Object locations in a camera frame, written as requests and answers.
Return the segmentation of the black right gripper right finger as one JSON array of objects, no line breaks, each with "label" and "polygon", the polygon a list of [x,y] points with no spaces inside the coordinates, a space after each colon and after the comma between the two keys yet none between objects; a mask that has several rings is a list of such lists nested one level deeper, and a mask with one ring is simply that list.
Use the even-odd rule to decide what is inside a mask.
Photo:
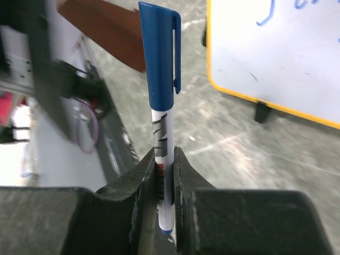
[{"label": "black right gripper right finger", "polygon": [[331,254],[311,199],[296,190],[217,189],[174,150],[178,254]]}]

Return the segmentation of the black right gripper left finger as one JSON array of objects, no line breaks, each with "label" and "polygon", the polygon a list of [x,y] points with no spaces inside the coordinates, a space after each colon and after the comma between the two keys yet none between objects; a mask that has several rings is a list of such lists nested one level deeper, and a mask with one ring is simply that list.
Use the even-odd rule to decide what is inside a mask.
[{"label": "black right gripper left finger", "polygon": [[1,254],[152,254],[155,156],[97,192],[1,188]]}]

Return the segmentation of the yellow framed whiteboard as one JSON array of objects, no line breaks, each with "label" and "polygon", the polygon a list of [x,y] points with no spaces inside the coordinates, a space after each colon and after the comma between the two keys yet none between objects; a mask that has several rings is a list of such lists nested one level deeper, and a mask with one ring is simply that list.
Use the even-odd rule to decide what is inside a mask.
[{"label": "yellow framed whiteboard", "polygon": [[221,92],[339,128],[339,1],[208,1],[207,74]]}]

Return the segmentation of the blue marker cap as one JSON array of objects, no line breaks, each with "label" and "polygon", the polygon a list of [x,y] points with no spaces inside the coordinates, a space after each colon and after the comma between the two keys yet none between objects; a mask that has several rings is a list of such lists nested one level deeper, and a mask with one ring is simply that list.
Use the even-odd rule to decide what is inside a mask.
[{"label": "blue marker cap", "polygon": [[158,5],[138,4],[150,107],[168,111],[181,91],[181,16]]}]

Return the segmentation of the white whiteboard marker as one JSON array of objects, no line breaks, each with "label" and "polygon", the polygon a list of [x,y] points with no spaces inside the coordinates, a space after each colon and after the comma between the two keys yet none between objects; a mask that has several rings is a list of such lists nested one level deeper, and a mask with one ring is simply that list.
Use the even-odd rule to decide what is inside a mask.
[{"label": "white whiteboard marker", "polygon": [[151,117],[157,171],[158,222],[161,232],[168,235],[175,224],[173,110],[152,110]]}]

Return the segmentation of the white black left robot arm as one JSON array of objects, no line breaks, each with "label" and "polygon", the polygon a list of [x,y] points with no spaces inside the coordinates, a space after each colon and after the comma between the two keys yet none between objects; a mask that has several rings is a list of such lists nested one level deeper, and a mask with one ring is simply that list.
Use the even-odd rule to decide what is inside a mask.
[{"label": "white black left robot arm", "polygon": [[75,106],[99,123],[113,111],[84,33],[59,14],[57,1],[1,1],[1,92],[34,98],[62,138],[75,140]]}]

